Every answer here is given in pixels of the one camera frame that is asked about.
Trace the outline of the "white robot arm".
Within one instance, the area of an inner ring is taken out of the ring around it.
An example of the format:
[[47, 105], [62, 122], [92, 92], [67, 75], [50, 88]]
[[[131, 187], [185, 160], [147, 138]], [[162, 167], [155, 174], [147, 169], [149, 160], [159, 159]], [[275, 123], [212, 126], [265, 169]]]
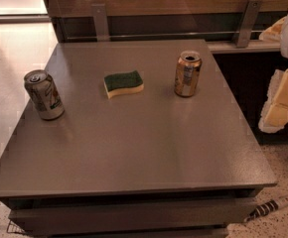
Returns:
[[[288, 59], [288, 14], [260, 35], [261, 40], [280, 42], [282, 57]], [[276, 69], [272, 75], [258, 122], [264, 133], [276, 133], [288, 123], [288, 68]]]

